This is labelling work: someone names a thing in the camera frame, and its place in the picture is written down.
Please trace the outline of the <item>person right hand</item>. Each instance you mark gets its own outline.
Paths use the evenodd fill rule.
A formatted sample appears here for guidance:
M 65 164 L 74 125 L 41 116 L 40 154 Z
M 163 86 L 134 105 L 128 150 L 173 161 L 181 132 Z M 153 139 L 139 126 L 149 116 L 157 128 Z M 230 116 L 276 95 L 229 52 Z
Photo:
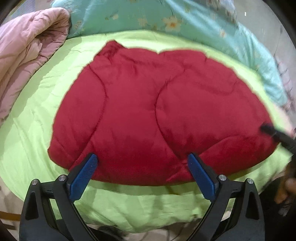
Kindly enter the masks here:
M 295 164 L 289 162 L 281 177 L 274 201 L 280 204 L 291 198 L 295 198 Z

